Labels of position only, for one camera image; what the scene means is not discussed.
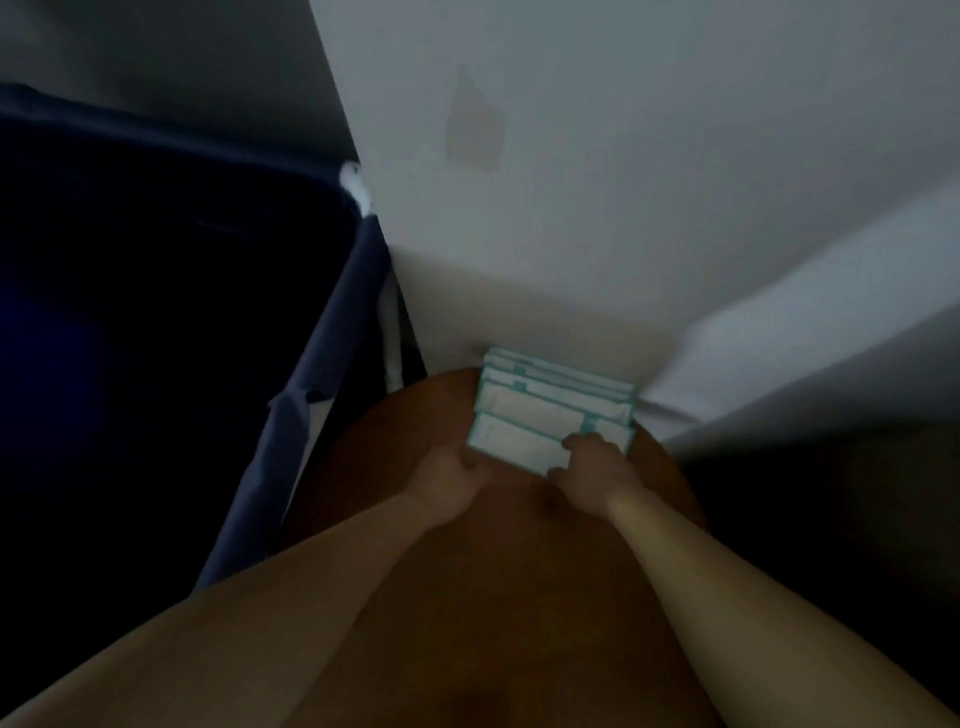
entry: bare skin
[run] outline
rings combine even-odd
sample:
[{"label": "bare skin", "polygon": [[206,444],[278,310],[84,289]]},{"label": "bare skin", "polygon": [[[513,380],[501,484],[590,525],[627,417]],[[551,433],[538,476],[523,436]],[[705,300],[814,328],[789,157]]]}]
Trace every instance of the bare skin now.
[{"label": "bare skin", "polygon": [[724,721],[744,726],[957,726],[851,630],[748,564],[642,486],[616,446],[571,435],[550,479],[620,532]]},{"label": "bare skin", "polygon": [[[643,488],[616,447],[571,436],[550,478],[610,522],[721,716],[741,726],[956,726],[882,654]],[[2,725],[270,726],[290,715],[373,591],[488,474],[432,450],[403,492],[152,619]]]},{"label": "bare skin", "polygon": [[390,569],[487,481],[434,449],[403,492],[172,607],[3,726],[262,726],[290,715]]}]

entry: finger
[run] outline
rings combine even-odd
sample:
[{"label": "finger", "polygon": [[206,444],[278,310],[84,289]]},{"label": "finger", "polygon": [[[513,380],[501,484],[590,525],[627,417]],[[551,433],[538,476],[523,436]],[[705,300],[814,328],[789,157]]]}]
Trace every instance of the finger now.
[{"label": "finger", "polygon": [[457,448],[457,456],[464,468],[469,471],[483,466],[483,455],[467,445]]},{"label": "finger", "polygon": [[486,487],[487,484],[490,483],[492,475],[491,469],[481,463],[477,463],[476,466],[468,471],[468,477],[477,490]]},{"label": "finger", "polygon": [[573,450],[583,441],[583,439],[583,435],[581,435],[579,432],[574,432],[572,435],[567,435],[564,437],[561,445],[564,446],[564,449]]},{"label": "finger", "polygon": [[546,472],[546,479],[557,487],[560,487],[561,483],[566,479],[566,468],[550,468]]}]

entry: navy blue fabric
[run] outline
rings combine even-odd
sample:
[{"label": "navy blue fabric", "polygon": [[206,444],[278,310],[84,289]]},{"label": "navy blue fabric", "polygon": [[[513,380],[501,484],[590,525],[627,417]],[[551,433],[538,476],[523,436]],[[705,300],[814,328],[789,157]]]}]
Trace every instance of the navy blue fabric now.
[{"label": "navy blue fabric", "polygon": [[[187,596],[268,414],[302,418],[291,373],[336,387],[364,317],[325,344],[317,322],[334,290],[371,306],[382,268],[341,279],[338,174],[0,87],[0,715]],[[300,435],[270,431],[276,464]]]},{"label": "navy blue fabric", "polygon": [[247,467],[227,520],[197,581],[197,589],[253,566],[270,555],[296,485],[310,429],[307,404],[337,394],[350,359],[375,319],[390,270],[390,255],[375,217],[360,223],[340,282],[286,388],[271,402],[256,456]]}]

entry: wall stain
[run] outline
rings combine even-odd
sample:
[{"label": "wall stain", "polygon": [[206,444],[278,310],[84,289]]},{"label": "wall stain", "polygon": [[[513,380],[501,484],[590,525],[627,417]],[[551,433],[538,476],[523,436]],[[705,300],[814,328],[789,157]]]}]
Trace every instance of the wall stain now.
[{"label": "wall stain", "polygon": [[496,171],[503,156],[507,120],[507,112],[487,100],[467,68],[461,65],[446,117],[447,162],[485,172]]}]

